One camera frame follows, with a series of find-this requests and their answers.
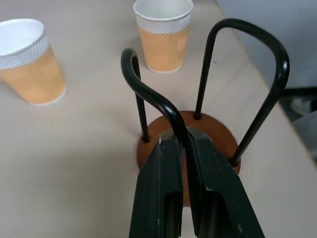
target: black metal rod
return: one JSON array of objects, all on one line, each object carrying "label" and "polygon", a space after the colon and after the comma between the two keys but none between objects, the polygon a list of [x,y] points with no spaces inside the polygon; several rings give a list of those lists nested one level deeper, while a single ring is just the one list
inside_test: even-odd
[{"label": "black metal rod", "polygon": [[[139,80],[141,80],[138,57],[133,57],[131,63],[132,63],[132,68],[133,68],[136,76],[139,78]],[[144,100],[142,98],[140,98],[137,94],[135,94],[135,97],[137,99],[140,124],[141,124],[141,129],[142,129],[142,134],[143,134],[142,140],[143,140],[143,142],[148,143],[150,141],[150,137],[149,137],[149,132],[148,132],[148,123],[147,123],[147,116],[145,113]]]},{"label": "black metal rod", "polygon": [[285,88],[281,97],[317,96],[317,87]]},{"label": "black metal rod", "polygon": [[267,98],[265,99],[264,103],[262,104],[255,119],[253,120],[251,126],[249,127],[248,131],[243,137],[241,143],[239,144],[235,154],[230,159],[230,164],[232,166],[237,166],[241,155],[246,150],[255,134],[258,132],[262,123],[274,107],[275,103],[277,102],[279,96],[281,95],[287,84],[289,75],[289,59],[283,45],[274,36],[266,32],[265,30],[261,29],[260,27],[238,19],[225,19],[218,22],[211,29],[206,43],[196,110],[194,114],[195,119],[201,118],[201,110],[216,36],[222,28],[227,27],[244,31],[250,34],[251,36],[254,36],[258,40],[262,41],[273,52],[276,61],[275,77],[271,90]]},{"label": "black metal rod", "polygon": [[125,81],[135,94],[140,97],[142,103],[143,100],[147,101],[167,118],[173,128],[174,134],[186,151],[194,151],[191,143],[189,143],[188,131],[180,112],[167,98],[141,82],[137,71],[133,68],[133,62],[136,61],[133,61],[133,59],[137,59],[137,55],[133,49],[125,49],[122,52],[121,70]]}]

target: white wall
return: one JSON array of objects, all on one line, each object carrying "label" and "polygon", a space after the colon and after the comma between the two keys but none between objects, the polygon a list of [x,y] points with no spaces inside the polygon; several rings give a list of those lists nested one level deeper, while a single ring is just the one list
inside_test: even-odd
[{"label": "white wall", "polygon": [[[227,17],[256,24],[278,38],[290,58],[288,87],[317,86],[317,0],[218,0]],[[271,85],[273,54],[258,40],[239,34]]]}]

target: cup rim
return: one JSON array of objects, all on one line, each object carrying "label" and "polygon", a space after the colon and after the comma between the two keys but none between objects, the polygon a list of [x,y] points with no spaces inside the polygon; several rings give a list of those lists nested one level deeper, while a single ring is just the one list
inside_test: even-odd
[{"label": "cup rim", "polygon": [[35,22],[35,23],[37,23],[37,24],[39,24],[41,26],[41,33],[34,41],[32,41],[31,43],[27,44],[26,46],[24,46],[24,47],[22,47],[20,49],[17,49],[15,51],[10,51],[7,54],[0,55],[0,57],[13,56],[13,55],[16,55],[16,54],[18,54],[18,53],[30,48],[31,46],[36,44],[43,37],[43,35],[45,34],[44,24],[42,22],[40,22],[38,20],[35,20],[35,19],[32,19],[32,18],[17,18],[17,19],[11,19],[11,20],[6,20],[6,21],[0,21],[0,26],[11,24],[11,23],[14,24],[16,22]]},{"label": "cup rim", "polygon": [[189,9],[187,12],[185,12],[184,14],[179,15],[179,16],[175,16],[175,17],[170,17],[170,18],[155,18],[155,17],[147,17],[147,16],[144,16],[144,15],[142,15],[141,13],[139,13],[139,12],[135,9],[135,5],[136,5],[137,2],[139,2],[139,1],[141,1],[141,0],[137,0],[137,1],[133,4],[133,10],[134,10],[135,14],[137,14],[139,17],[141,17],[141,18],[143,18],[143,19],[150,20],[150,21],[175,21],[175,20],[181,19],[181,18],[187,16],[187,15],[192,11],[193,6],[194,6],[192,0],[186,0],[186,1],[190,2],[191,7],[190,7],[190,9]]}]

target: curved metal hook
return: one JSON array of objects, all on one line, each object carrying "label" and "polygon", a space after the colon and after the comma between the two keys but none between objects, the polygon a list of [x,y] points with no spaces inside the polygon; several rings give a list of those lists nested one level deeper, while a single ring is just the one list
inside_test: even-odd
[{"label": "curved metal hook", "polygon": [[236,152],[234,153],[233,157],[230,159],[230,164],[232,166],[237,166],[241,155],[246,150],[246,148],[250,144],[255,134],[258,132],[262,123],[264,122],[264,120],[266,119],[266,117],[268,116],[272,108],[274,107],[275,103],[277,102],[279,96],[281,95],[281,93],[283,92],[287,84],[288,75],[289,75],[289,59],[283,45],[274,36],[266,32],[265,30],[261,29],[260,27],[255,26],[251,23],[242,21],[242,20],[238,20],[238,19],[225,19],[218,22],[211,29],[208,35],[207,43],[206,43],[204,63],[203,63],[202,74],[200,79],[196,110],[194,114],[195,119],[201,118],[202,104],[203,104],[207,77],[209,73],[212,51],[213,51],[216,36],[222,28],[226,28],[226,27],[244,31],[250,34],[251,36],[254,36],[255,38],[262,41],[273,52],[275,56],[275,61],[276,61],[275,77],[274,77],[274,82],[270,89],[270,92],[267,98],[265,99],[264,103],[262,104],[255,119],[251,123],[248,131],[243,137],[241,143],[239,144]]},{"label": "curved metal hook", "polygon": [[125,49],[122,52],[121,70],[125,81],[136,94],[138,106],[143,105],[144,108],[143,100],[145,100],[158,109],[168,119],[178,140],[183,145],[188,144],[188,131],[177,108],[167,98],[141,82],[139,61],[137,54],[133,49]]}]

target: white paper cup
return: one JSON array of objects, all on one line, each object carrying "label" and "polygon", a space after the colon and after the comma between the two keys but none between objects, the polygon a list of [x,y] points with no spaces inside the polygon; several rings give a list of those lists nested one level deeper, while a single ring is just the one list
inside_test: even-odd
[{"label": "white paper cup", "polygon": [[0,22],[0,77],[32,105],[47,106],[64,95],[65,80],[42,23]]},{"label": "white paper cup", "polygon": [[191,0],[137,0],[136,14],[147,66],[155,73],[172,73],[183,62]]}]

